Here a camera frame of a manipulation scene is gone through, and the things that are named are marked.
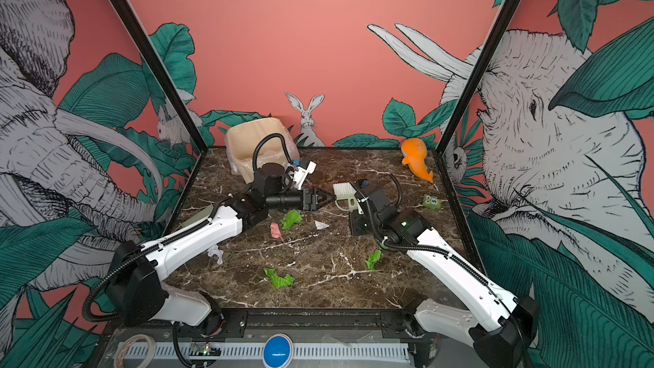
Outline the pale green hand brush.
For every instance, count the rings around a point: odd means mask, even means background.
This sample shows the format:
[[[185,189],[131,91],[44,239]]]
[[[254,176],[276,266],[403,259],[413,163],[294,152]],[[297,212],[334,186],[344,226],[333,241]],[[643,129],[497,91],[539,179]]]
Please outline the pale green hand brush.
[[[356,190],[350,182],[336,183],[332,185],[335,204],[341,211],[353,212],[359,210],[359,204],[356,199]]]

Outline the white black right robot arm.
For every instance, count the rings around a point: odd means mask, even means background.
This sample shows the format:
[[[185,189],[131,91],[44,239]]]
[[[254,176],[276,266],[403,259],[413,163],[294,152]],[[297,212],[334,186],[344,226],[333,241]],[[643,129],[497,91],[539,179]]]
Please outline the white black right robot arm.
[[[425,332],[437,332],[471,347],[489,367],[533,367],[529,347],[540,308],[531,296],[517,297],[461,257],[436,228],[411,208],[400,209],[378,185],[349,182],[356,209],[352,234],[369,234],[382,250],[399,252],[425,267],[465,310],[421,301],[413,314]]]

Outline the pale green dustpan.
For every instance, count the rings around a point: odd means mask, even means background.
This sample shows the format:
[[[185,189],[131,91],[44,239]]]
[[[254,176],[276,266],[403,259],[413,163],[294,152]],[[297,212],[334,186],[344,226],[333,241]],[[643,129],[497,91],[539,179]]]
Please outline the pale green dustpan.
[[[183,221],[182,223],[180,223],[180,227],[185,228],[185,227],[193,225],[194,223],[197,223],[198,221],[203,221],[205,218],[207,218],[208,216],[211,215],[213,210],[214,210],[214,206],[212,206],[212,205],[208,205],[208,206],[204,207],[204,209],[202,209],[201,211],[199,211],[195,215],[191,216],[186,221]]]

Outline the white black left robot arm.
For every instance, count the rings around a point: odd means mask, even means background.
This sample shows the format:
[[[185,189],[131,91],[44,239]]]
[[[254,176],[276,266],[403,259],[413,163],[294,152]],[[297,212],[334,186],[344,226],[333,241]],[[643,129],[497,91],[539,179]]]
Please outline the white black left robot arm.
[[[225,317],[211,295],[170,287],[165,280],[211,246],[262,223],[271,210],[317,211],[332,203],[333,194],[304,187],[314,167],[312,161],[288,169],[265,164],[255,170],[243,192],[228,196],[205,218],[158,240],[123,243],[114,252],[107,276],[86,297],[83,317],[90,322],[118,319],[127,327],[168,321],[192,327],[204,337],[220,333]]]

